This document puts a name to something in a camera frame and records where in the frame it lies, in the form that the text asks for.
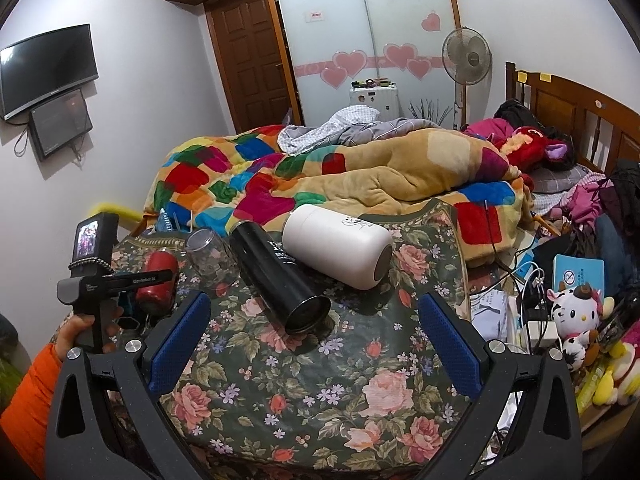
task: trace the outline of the white bottle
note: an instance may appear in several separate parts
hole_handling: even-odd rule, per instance
[[[385,277],[393,254],[391,233],[382,226],[311,204],[290,214],[282,246],[305,265],[359,290]]]

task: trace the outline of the wooden headboard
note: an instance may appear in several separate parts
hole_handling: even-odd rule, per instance
[[[562,77],[506,64],[507,99],[523,103],[545,126],[574,140],[578,162],[610,174],[619,158],[640,162],[640,115],[600,92]]]

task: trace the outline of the sliding wardrobe door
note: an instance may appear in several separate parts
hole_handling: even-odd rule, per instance
[[[364,0],[278,0],[306,126],[349,106],[351,81],[377,77]]]
[[[440,115],[455,101],[455,83],[442,64],[442,43],[454,30],[451,0],[366,0],[380,76],[398,85],[401,114],[420,115],[420,99]],[[443,126],[452,127],[453,111]]]

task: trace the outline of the white plush toy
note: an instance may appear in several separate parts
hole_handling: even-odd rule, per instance
[[[600,301],[600,291],[591,288],[589,283],[564,288],[560,283],[560,292],[546,292],[551,307],[551,319],[556,324],[562,340],[562,352],[572,372],[583,364],[591,365],[600,351],[594,344],[598,336],[597,327],[601,319],[606,319],[613,311],[613,298]]]

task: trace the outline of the hand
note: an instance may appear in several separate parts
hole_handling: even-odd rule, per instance
[[[116,307],[113,312],[113,319],[117,319],[122,316],[122,307]],[[74,346],[76,346],[76,338],[81,332],[88,329],[94,324],[95,316],[71,316],[69,320],[60,328],[58,332],[58,339],[56,341],[56,354],[60,361],[66,359],[66,353],[69,352]],[[120,331],[115,323],[109,323],[105,328],[105,332],[109,337],[115,336]],[[114,343],[107,343],[102,347],[103,352],[113,352],[116,349]]]

